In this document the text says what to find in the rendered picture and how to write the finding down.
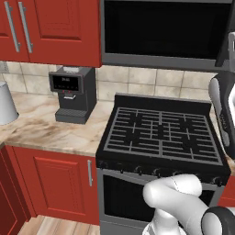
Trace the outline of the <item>grey microwave oven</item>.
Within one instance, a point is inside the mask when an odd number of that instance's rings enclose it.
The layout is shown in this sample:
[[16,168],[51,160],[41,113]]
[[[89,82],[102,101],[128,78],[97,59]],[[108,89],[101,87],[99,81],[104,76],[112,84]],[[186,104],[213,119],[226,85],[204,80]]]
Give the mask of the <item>grey microwave oven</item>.
[[104,65],[218,72],[232,0],[101,0]]

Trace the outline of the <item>grey oven door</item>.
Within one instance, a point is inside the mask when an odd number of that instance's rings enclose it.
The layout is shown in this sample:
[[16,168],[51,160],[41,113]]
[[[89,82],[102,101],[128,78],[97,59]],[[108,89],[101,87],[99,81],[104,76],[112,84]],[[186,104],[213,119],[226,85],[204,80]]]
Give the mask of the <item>grey oven door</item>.
[[[119,170],[97,168],[100,235],[142,235],[154,215],[154,209],[144,202],[142,196],[143,186],[152,180],[182,173],[195,174],[203,187],[199,198],[207,206],[216,206],[229,179],[227,173],[161,169],[162,176],[157,177],[154,170],[138,175],[134,172],[121,173]],[[217,176],[222,180],[221,186],[213,182]]]

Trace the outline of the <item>red base cupboard door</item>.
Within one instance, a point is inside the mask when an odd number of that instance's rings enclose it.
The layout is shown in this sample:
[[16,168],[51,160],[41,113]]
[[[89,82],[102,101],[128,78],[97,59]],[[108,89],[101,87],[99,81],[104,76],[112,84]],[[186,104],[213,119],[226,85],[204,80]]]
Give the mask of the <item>red base cupboard door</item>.
[[[14,154],[38,215],[99,223],[94,157],[19,147]],[[92,186],[87,160],[92,161]]]

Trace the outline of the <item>dark microwave door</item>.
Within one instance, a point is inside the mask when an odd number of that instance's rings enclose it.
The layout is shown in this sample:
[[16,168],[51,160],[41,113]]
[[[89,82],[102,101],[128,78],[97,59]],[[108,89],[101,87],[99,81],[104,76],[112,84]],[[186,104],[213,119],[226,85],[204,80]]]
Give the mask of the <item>dark microwave door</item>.
[[235,31],[235,0],[232,0],[229,10],[229,19],[225,29],[223,41],[215,62],[216,67],[222,67],[225,60],[229,58],[229,33]]

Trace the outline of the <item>black coffee machine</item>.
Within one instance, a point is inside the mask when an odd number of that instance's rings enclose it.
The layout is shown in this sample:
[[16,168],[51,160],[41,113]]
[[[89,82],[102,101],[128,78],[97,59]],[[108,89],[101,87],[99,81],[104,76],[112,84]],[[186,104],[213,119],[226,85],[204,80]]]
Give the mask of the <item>black coffee machine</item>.
[[50,90],[58,94],[60,108],[55,113],[58,122],[85,124],[95,108],[95,68],[79,67],[76,73],[49,73]]

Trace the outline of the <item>black stove with grates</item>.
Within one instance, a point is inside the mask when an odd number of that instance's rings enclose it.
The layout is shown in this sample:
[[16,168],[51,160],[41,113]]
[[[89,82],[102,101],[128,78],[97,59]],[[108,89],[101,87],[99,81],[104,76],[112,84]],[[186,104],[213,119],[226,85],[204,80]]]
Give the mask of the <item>black stove with grates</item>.
[[209,117],[208,101],[116,94],[114,108],[95,154],[107,169],[144,173],[174,168],[227,173],[230,168]]

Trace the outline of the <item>pale grey kettle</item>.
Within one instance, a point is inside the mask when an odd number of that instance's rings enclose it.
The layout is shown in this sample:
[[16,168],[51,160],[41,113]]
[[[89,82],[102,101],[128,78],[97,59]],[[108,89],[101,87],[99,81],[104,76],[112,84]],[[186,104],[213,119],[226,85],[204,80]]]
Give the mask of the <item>pale grey kettle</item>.
[[6,125],[19,117],[6,82],[0,81],[0,125]]

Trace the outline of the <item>red corner base cupboard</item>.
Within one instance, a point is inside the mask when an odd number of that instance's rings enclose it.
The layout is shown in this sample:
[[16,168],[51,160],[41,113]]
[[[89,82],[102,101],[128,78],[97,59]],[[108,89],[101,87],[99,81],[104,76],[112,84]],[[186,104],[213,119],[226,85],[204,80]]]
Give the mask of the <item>red corner base cupboard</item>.
[[0,235],[17,235],[31,219],[6,147],[0,149]]

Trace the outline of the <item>red base cupboard beside stove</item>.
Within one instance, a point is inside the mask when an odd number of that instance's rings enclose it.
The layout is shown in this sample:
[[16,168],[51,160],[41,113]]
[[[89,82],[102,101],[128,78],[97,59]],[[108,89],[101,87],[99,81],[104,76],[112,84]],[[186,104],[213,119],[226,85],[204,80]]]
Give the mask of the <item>red base cupboard beside stove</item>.
[[230,176],[225,189],[218,201],[222,207],[235,207],[235,176]]

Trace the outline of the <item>red wide wall cupboard door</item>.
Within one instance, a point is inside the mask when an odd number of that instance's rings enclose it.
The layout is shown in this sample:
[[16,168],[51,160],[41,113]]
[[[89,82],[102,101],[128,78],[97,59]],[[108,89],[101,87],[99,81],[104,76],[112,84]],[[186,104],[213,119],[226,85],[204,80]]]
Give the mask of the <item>red wide wall cupboard door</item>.
[[99,0],[19,0],[35,63],[85,67],[101,65]]

